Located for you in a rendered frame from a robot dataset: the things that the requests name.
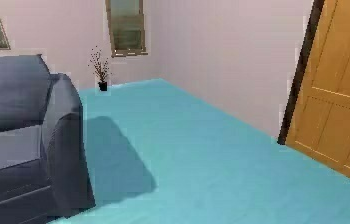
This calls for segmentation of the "house plant in black pot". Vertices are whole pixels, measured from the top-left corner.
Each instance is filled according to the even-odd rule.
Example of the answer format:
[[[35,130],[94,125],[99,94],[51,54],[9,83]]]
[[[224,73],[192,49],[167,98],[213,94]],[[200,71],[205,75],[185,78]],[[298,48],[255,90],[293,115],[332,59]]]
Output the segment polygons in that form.
[[[95,46],[91,49],[90,63],[94,68],[94,74],[98,78],[98,87],[100,91],[108,90],[108,78],[112,74],[109,66],[109,59],[102,59],[102,50]]]

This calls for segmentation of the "brown framed window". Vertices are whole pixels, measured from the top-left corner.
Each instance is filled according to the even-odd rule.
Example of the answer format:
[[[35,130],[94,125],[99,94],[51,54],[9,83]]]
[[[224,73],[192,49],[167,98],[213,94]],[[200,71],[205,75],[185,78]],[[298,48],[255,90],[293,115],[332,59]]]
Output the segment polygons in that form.
[[[105,0],[111,57],[147,55],[143,0]]]

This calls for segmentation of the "dark blue sofa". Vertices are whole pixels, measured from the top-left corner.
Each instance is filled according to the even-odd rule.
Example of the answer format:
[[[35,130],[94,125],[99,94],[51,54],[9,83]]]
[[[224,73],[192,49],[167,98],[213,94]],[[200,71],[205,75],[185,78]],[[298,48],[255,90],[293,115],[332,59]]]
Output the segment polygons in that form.
[[[39,55],[0,57],[0,224],[48,224],[94,205],[70,77]]]

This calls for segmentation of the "orange wooden room door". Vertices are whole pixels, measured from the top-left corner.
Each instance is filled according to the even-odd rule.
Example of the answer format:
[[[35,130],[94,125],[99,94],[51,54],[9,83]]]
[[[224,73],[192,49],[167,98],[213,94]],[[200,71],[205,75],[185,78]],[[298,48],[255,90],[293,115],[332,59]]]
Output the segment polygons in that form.
[[[278,143],[350,178],[350,0],[313,0]]]

